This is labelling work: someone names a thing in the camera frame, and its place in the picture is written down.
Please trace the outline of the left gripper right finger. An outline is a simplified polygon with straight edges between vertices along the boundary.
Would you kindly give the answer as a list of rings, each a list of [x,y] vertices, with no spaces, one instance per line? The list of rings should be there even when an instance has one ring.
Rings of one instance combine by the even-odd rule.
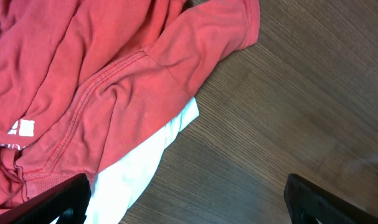
[[[298,174],[288,175],[284,199],[292,224],[378,224],[377,217]]]

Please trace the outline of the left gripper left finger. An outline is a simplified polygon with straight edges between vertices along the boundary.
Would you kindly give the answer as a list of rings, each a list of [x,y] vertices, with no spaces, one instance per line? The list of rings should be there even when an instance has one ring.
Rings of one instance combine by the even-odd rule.
[[[77,174],[40,195],[0,214],[0,224],[83,224],[91,197],[84,173]]]

